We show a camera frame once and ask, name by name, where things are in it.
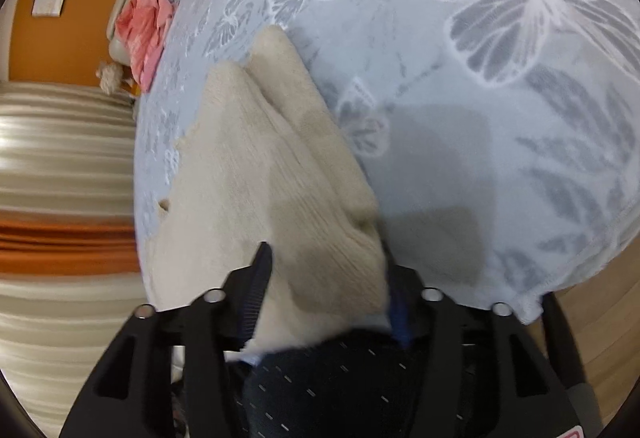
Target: towel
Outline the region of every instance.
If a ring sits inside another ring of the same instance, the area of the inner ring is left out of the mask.
[[[258,34],[246,69],[210,71],[177,149],[146,248],[158,309],[220,287],[267,241],[273,275],[247,352],[315,344],[385,311],[376,199],[279,27]]]
[[[116,36],[129,52],[131,73],[143,92],[154,80],[173,18],[169,0],[130,0],[116,19]]]

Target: orange curtain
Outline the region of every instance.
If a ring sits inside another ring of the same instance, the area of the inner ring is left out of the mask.
[[[0,274],[69,276],[139,270],[130,221],[0,215]]]

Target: pink cloth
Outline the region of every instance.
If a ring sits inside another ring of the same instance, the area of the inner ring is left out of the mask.
[[[116,19],[116,35],[131,59],[131,73],[148,92],[174,18],[169,0],[130,0]]]

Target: bed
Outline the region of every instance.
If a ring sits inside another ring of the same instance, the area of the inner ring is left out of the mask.
[[[638,0],[179,0],[138,119],[143,273],[208,69],[279,24],[398,263],[531,322],[541,294],[596,274],[638,231],[639,20]]]

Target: wooden floor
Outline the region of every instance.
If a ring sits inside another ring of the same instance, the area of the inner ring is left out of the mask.
[[[597,276],[558,293],[558,299],[607,423],[640,376],[640,237]],[[543,346],[540,321],[530,329]]]

